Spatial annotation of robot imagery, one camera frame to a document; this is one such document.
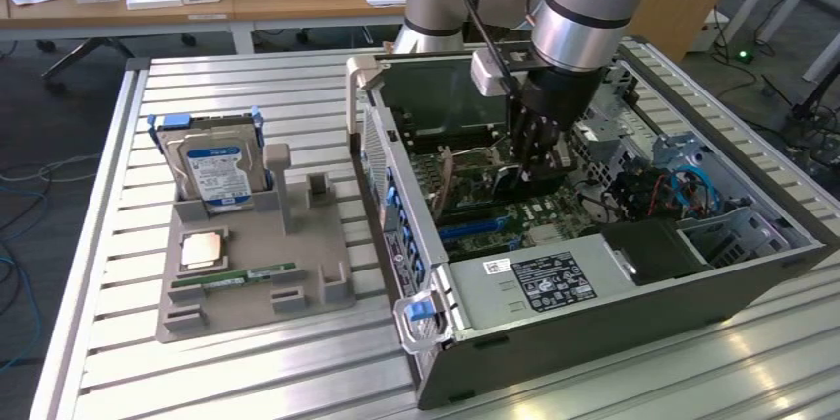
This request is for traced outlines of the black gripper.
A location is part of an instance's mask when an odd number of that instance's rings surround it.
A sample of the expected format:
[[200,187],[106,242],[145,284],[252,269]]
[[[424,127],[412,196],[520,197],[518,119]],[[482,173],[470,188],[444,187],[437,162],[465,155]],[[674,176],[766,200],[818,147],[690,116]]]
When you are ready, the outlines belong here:
[[514,143],[525,142],[532,125],[537,142],[557,141],[585,112],[604,74],[604,67],[588,72],[550,67],[528,73],[518,94],[508,98],[508,134]]

